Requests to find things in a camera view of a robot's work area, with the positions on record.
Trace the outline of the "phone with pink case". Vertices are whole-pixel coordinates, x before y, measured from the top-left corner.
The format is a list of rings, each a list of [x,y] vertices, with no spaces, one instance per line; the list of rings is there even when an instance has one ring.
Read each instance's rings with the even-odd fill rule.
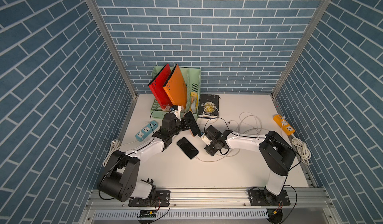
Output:
[[[184,121],[186,123],[187,128],[191,131],[192,135],[200,137],[201,132],[199,126],[191,111],[188,111],[184,114]]]

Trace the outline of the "phone with blue case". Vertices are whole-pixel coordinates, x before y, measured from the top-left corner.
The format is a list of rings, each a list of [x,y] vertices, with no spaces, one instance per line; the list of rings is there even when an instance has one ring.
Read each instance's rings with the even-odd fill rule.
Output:
[[[198,149],[185,137],[177,141],[177,146],[185,153],[189,159],[193,159],[199,154]]]

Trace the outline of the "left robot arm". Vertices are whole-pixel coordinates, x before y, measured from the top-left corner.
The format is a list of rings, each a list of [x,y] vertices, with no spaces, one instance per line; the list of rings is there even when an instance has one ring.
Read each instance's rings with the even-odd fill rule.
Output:
[[[179,118],[174,113],[165,114],[162,125],[154,132],[152,139],[127,152],[114,151],[97,185],[99,193],[105,193],[111,199],[125,202],[130,198],[150,200],[155,197],[156,186],[150,180],[139,180],[140,164],[156,154],[164,152],[172,143],[173,137],[186,130],[198,128],[191,112]]]

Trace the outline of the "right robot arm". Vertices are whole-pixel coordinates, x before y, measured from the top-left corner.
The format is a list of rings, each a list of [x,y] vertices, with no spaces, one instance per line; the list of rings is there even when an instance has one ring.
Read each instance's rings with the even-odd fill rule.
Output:
[[[221,149],[243,149],[262,155],[270,173],[265,188],[250,196],[253,206],[290,204],[282,192],[296,153],[277,132],[269,131],[265,135],[256,136],[230,130],[220,132],[211,125],[200,138],[210,156],[214,156]]]

